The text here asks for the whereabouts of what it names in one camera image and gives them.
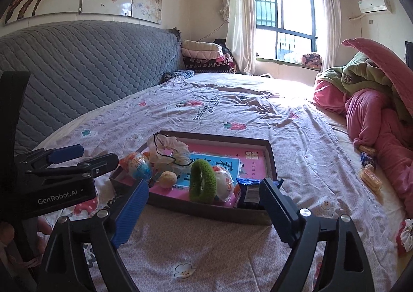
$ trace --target bed headboard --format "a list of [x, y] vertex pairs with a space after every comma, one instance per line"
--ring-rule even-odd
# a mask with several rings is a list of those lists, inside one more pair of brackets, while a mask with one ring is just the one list
[[31, 77], [16, 130], [21, 154], [71, 120], [183, 68], [176, 29], [109, 21], [29, 27], [0, 38], [0, 73]]

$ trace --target window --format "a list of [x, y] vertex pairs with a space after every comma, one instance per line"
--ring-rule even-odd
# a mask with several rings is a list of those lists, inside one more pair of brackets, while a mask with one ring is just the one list
[[315, 52], [314, 0], [255, 0], [259, 56], [284, 60], [293, 51]]

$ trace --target screw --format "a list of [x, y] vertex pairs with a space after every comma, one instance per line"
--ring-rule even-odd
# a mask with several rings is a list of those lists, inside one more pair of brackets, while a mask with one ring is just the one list
[[67, 216], [61, 216], [57, 219], [57, 223], [65, 223], [67, 221]]
[[96, 215], [98, 215], [99, 218], [105, 218], [109, 215], [109, 212], [106, 209], [101, 209]]
[[310, 216], [311, 211], [307, 208], [303, 208], [303, 209], [300, 209], [300, 214], [303, 215], [303, 216]]
[[340, 218], [341, 218], [341, 220], [342, 220], [343, 222], [350, 222], [350, 221], [352, 220], [352, 219], [351, 219], [348, 215], [346, 215], [346, 214], [341, 215]]

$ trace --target bed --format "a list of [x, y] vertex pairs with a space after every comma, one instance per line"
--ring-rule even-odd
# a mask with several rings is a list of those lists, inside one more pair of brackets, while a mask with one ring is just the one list
[[[350, 215], [375, 289], [388, 291], [409, 259], [398, 260], [394, 241], [405, 218], [403, 205], [380, 171], [382, 198], [359, 180], [359, 153], [346, 134], [345, 119], [322, 112], [311, 99], [312, 88], [299, 82], [220, 73], [177, 77], [78, 117], [38, 147], [82, 144], [84, 158], [108, 152], [122, 157], [159, 130], [268, 139], [286, 194], [318, 216]], [[176, 106], [188, 100], [201, 102]], [[108, 205], [114, 195], [108, 175], [96, 179], [96, 189], [93, 209], [54, 212], [46, 216], [48, 223], [54, 225], [61, 215], [86, 218]], [[205, 220], [148, 205], [119, 249], [141, 291], [269, 291], [289, 252], [273, 227]], [[92, 249], [86, 253], [97, 291], [104, 291]], [[322, 254], [319, 244], [304, 291], [312, 291]], [[184, 264], [195, 272], [178, 279], [176, 270]]]

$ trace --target blue gripper pad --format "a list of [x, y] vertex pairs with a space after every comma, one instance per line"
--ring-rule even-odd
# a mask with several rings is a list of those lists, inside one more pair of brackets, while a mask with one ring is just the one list
[[60, 164], [64, 161], [80, 158], [84, 152], [83, 146], [80, 144], [66, 146], [54, 150], [47, 160], [51, 164]]
[[290, 197], [283, 195], [269, 178], [260, 182], [259, 196], [281, 241], [292, 248], [301, 233], [298, 207]]
[[116, 231], [111, 239], [111, 243], [115, 249], [118, 249], [121, 244], [128, 241], [148, 198], [149, 186], [144, 180], [134, 184], [129, 193], [120, 198], [125, 199], [126, 202], [114, 220]]

